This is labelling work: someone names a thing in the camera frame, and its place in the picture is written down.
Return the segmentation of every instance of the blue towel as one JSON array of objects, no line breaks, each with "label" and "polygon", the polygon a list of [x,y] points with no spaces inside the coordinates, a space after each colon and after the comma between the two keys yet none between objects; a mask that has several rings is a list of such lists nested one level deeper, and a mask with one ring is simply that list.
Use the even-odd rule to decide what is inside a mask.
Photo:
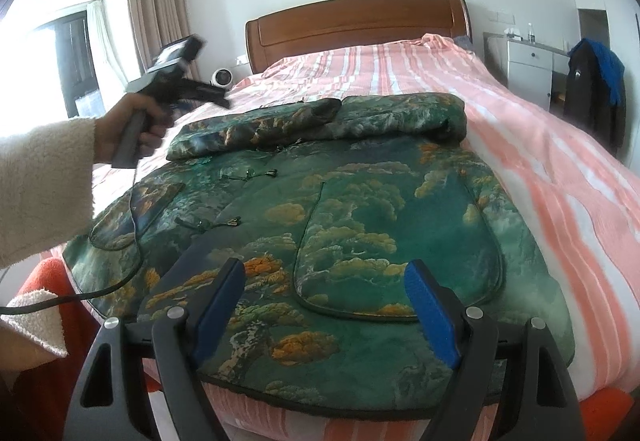
[{"label": "blue towel", "polygon": [[593,49],[593,52],[598,59],[602,79],[607,82],[610,90],[609,105],[620,105],[620,103],[622,103],[622,85],[625,77],[625,66],[622,62],[620,62],[620,59],[615,53],[612,52],[612,50],[610,50],[604,44],[601,44],[596,40],[591,40],[590,38],[582,39],[569,52],[569,57],[573,56],[574,52],[583,43],[587,43],[591,46],[591,49]]}]

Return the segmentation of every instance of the white fleece sleeve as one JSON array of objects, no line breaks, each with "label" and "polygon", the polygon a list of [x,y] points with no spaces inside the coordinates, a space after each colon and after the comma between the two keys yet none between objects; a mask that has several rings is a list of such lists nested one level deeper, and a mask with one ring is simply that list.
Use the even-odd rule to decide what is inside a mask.
[{"label": "white fleece sleeve", "polygon": [[0,140],[0,266],[86,230],[95,122],[75,118]]}]

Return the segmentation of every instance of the wooden headboard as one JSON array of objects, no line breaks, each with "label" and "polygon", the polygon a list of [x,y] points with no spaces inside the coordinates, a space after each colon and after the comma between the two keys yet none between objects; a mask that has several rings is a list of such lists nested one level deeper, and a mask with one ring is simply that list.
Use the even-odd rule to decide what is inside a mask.
[{"label": "wooden headboard", "polygon": [[333,0],[265,15],[246,24],[251,69],[287,56],[420,38],[471,35],[465,0]]}]

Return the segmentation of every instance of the person's hand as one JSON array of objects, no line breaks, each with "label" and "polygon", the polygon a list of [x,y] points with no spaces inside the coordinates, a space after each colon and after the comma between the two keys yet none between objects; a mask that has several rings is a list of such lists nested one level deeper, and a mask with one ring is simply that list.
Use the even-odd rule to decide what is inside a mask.
[{"label": "person's hand", "polygon": [[108,113],[95,120],[94,163],[111,163],[122,131],[137,109],[145,110],[153,120],[148,132],[140,134],[140,156],[151,156],[160,147],[167,128],[172,127],[174,121],[153,98],[128,93]]}]

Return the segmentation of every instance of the blue gripper pad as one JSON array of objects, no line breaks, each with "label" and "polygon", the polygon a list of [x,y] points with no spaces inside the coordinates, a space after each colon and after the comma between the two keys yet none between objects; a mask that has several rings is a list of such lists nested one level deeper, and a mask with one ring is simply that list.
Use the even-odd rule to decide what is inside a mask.
[{"label": "blue gripper pad", "polygon": [[191,360],[200,366],[216,352],[226,325],[244,293],[244,264],[229,259],[213,281],[212,298],[196,325],[196,344]]},{"label": "blue gripper pad", "polygon": [[407,265],[404,270],[404,290],[434,354],[451,369],[456,369],[462,359],[457,346],[456,329],[438,297],[438,290],[442,288],[422,261],[412,261]]}]

